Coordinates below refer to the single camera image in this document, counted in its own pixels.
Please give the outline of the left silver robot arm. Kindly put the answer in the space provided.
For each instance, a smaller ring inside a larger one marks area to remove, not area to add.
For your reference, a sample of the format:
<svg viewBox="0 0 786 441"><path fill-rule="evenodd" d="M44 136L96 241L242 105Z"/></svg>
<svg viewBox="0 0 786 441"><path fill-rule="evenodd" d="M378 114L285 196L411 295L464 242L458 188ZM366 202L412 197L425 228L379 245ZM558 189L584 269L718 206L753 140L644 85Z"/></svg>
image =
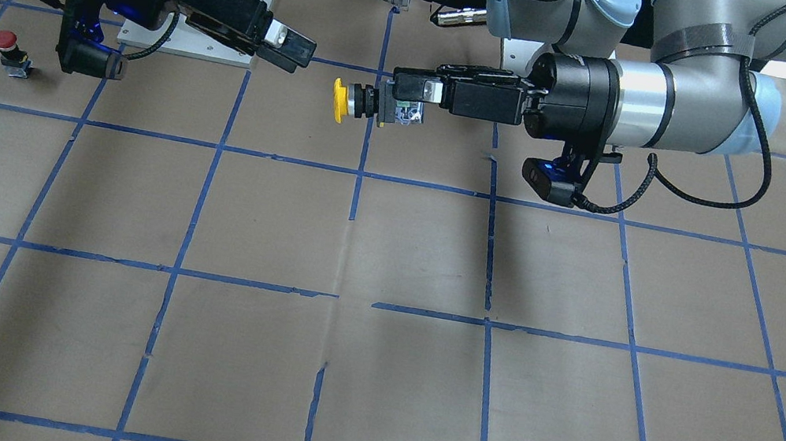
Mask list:
<svg viewBox="0 0 786 441"><path fill-rule="evenodd" d="M397 68L382 94L597 146L750 153L777 126L777 86L751 66L786 62L786 0L486 3L494 36L536 44L524 68Z"/></svg>

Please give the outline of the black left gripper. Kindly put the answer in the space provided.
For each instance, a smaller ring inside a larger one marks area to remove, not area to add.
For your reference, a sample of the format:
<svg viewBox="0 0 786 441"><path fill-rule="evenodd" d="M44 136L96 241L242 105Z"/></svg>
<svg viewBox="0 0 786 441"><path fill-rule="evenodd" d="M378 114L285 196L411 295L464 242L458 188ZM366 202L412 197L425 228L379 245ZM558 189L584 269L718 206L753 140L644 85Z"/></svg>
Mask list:
<svg viewBox="0 0 786 441"><path fill-rule="evenodd" d="M475 65L437 72L395 68L391 95L437 104L453 115L523 125L535 139L602 149L613 126L620 89L617 68L600 57L545 53L529 76Z"/></svg>

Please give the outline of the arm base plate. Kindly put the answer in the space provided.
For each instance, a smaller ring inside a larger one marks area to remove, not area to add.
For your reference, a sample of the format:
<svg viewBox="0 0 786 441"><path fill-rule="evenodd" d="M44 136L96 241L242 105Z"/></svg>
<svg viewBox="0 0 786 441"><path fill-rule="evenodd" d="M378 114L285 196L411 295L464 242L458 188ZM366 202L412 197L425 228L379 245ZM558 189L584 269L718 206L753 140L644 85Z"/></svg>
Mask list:
<svg viewBox="0 0 786 441"><path fill-rule="evenodd" d="M129 48L141 50L155 43L169 27L169 17L157 31L149 31L133 21L125 20L122 28L117 33L119 42ZM185 17L179 19L171 37L160 46L159 53L171 54L180 57L189 57L203 61L217 62L222 65L231 65L249 69L255 63L256 57L243 54L228 46L221 45L215 39L204 35L197 28L187 25Z"/></svg>
<svg viewBox="0 0 786 441"><path fill-rule="evenodd" d="M518 76L529 76L536 59L552 48L547 43L530 40L501 39L501 60L499 67Z"/></svg>

